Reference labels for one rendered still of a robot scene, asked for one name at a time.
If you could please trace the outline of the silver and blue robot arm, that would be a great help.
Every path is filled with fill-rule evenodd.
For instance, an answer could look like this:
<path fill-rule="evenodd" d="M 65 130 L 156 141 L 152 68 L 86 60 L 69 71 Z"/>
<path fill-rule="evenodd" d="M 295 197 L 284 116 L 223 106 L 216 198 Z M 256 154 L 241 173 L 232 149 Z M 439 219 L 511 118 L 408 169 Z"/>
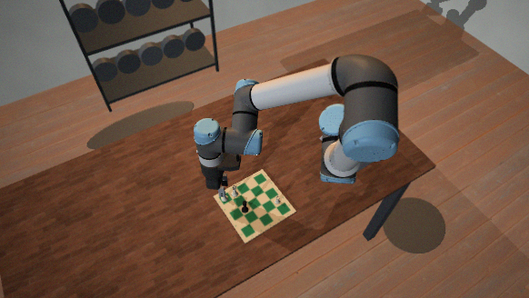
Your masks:
<path fill-rule="evenodd" d="M 242 79 L 235 88 L 231 127 L 221 127 L 212 118 L 195 124 L 197 152 L 205 160 L 221 153 L 259 155 L 263 131 L 257 129 L 258 111 L 338 94 L 344 104 L 326 107 L 319 117 L 320 175 L 323 182 L 354 184 L 361 162 L 386 160 L 397 151 L 395 84 L 398 88 L 391 68 L 369 55 L 339 56 L 329 65 L 261 84 Z"/>

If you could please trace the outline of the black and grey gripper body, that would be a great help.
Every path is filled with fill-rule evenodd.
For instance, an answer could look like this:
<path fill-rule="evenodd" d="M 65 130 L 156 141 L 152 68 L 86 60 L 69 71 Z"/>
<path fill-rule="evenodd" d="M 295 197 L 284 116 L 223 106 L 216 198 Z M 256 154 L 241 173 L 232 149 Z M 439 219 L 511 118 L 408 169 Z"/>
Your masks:
<path fill-rule="evenodd" d="M 240 168 L 240 154 L 221 153 L 214 160 L 205 160 L 199 156 L 202 173 L 208 189 L 220 189 L 224 171 L 236 171 Z"/>

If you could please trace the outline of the green and cream chessboard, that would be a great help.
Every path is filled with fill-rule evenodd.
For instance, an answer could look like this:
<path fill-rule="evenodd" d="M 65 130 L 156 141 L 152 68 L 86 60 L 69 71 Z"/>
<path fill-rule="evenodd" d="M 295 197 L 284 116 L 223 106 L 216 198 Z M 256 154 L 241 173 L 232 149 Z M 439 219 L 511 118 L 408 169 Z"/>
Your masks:
<path fill-rule="evenodd" d="M 238 192 L 236 197 L 232 196 L 231 186 L 225 189 L 225 195 L 228 197 L 226 202 L 221 200 L 219 194 L 214 195 L 214 199 L 244 243 L 296 213 L 263 169 L 235 185 Z M 274 202 L 277 195 L 280 196 L 280 204 Z M 247 201 L 247 213 L 242 212 L 243 201 Z"/>

